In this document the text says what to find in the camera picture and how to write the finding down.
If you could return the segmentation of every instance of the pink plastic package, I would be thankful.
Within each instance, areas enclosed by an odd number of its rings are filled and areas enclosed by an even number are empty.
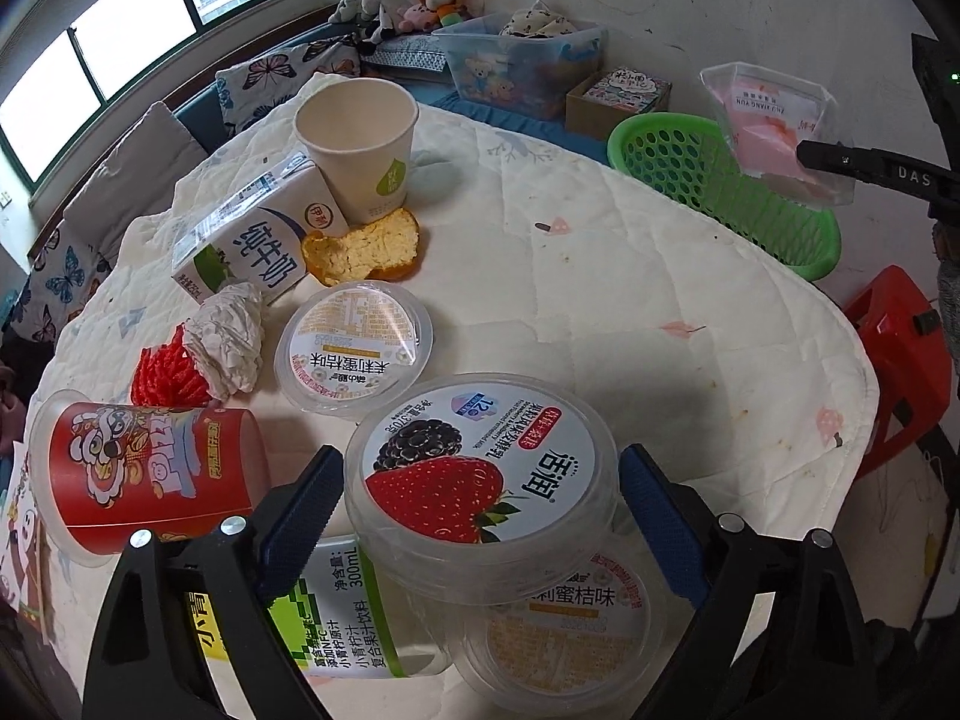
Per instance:
[[[838,131],[837,101],[824,87],[744,62],[707,68],[700,79],[746,175],[816,208],[853,202],[852,178],[807,170],[797,160],[803,140],[850,145]]]

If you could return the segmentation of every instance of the quilted tablecloth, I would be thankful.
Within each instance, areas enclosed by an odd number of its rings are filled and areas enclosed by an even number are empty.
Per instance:
[[[196,307],[170,278],[172,245],[294,149],[299,105],[338,81],[312,79],[184,177],[171,210],[131,225],[113,273],[62,333],[30,419],[62,388],[128,402],[141,348],[168,341]],[[412,163],[408,206],[426,246],[405,286],[436,337],[424,377],[493,370],[551,381],[592,404],[618,446],[642,442],[714,512],[789,538],[832,527],[878,389],[829,299],[723,225],[548,143],[423,107]],[[354,429],[296,410],[272,373],[285,322],[321,288],[307,277],[267,310],[257,390],[235,399],[256,414],[275,484],[296,478],[323,443],[344,449]],[[347,528],[338,511],[331,530]],[[110,573],[112,563],[86,569],[51,547],[51,636],[80,690]],[[752,627],[762,625],[757,610]],[[224,692],[242,716],[235,688]],[[333,680],[318,692],[344,718],[386,707],[398,720],[498,714],[453,669]]]

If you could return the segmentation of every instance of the window frame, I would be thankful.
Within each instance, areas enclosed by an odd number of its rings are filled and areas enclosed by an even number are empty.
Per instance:
[[[64,32],[66,32],[67,34],[67,38],[70,41],[70,46],[73,47],[74,55],[76,55],[77,61],[80,62],[80,69],[83,70],[83,74],[86,76],[86,80],[90,84],[90,87],[93,90],[93,94],[96,95],[97,100],[100,101],[100,106],[97,108],[97,110],[95,110],[90,115],[89,119],[87,119],[83,124],[80,125],[80,127],[70,137],[70,139],[66,143],[64,143],[64,147],[61,148],[56,153],[56,155],[52,160],[50,160],[50,164],[43,169],[43,172],[37,177],[37,180],[33,180],[30,177],[30,173],[27,172],[25,167],[23,167],[23,163],[20,162],[20,158],[16,155],[16,152],[13,150],[13,147],[11,146],[10,141],[8,141],[6,133],[3,132],[3,127],[0,127],[0,152],[3,153],[3,156],[6,158],[6,161],[10,163],[10,166],[13,168],[13,172],[16,173],[17,177],[23,183],[23,186],[32,196],[37,191],[37,188],[44,182],[44,180],[46,180],[47,176],[50,175],[50,173],[53,172],[54,168],[57,165],[59,165],[62,159],[64,159],[64,156],[66,155],[67,151],[70,151],[70,148],[74,146],[74,143],[77,143],[77,141],[80,140],[80,137],[83,137],[83,134],[88,129],[90,129],[90,127],[93,125],[93,122],[96,122],[96,119],[98,119],[104,113],[104,111],[107,111],[107,109],[109,109],[114,103],[116,103],[117,100],[120,100],[120,98],[122,98],[123,95],[126,95],[126,93],[129,90],[133,89],[134,86],[136,86],[138,83],[140,83],[140,81],[145,79],[145,77],[148,76],[150,73],[155,71],[157,67],[162,65],[168,59],[170,59],[171,56],[185,49],[194,41],[202,38],[203,35],[205,35],[205,33],[208,33],[211,30],[218,28],[218,26],[223,25],[224,23],[227,23],[229,20],[235,18],[238,15],[241,15],[245,11],[255,8],[258,5],[264,4],[264,2],[266,1],[270,1],[270,0],[249,0],[247,2],[243,2],[243,4],[237,5],[232,10],[227,11],[227,13],[222,13],[217,18],[214,18],[207,23],[203,23],[200,20],[200,13],[197,10],[197,4],[193,0],[184,0],[184,6],[186,7],[187,13],[190,15],[190,20],[194,26],[193,34],[188,36],[185,40],[182,40],[181,42],[177,43],[170,50],[167,50],[163,55],[160,55],[159,57],[157,57],[157,59],[152,61],[149,65],[147,65],[147,67],[145,67],[142,71],[140,71],[135,76],[133,76],[133,78],[130,79],[127,83],[125,83],[122,87],[120,87],[120,89],[117,91],[115,95],[109,98],[104,97],[103,93],[100,90],[100,86],[98,85],[96,79],[93,76],[92,71],[90,71],[90,67],[88,66],[88,64],[86,64],[86,60],[83,58],[83,48],[80,46],[80,42],[77,40],[76,30],[73,28],[73,25],[70,25],[68,28],[64,30]]]

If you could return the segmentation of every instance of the red plastic cup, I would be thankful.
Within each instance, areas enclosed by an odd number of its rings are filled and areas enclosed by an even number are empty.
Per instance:
[[[246,409],[91,403],[62,389],[41,404],[29,451],[51,538],[91,567],[141,528],[162,541],[203,536],[225,517],[252,512],[270,488]]]

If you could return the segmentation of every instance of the red plastic stool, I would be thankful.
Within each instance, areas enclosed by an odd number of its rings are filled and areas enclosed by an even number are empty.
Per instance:
[[[872,444],[856,477],[878,469],[939,424],[950,402],[952,362],[940,315],[896,265],[844,309],[880,381]],[[894,415],[902,429],[887,437]]]

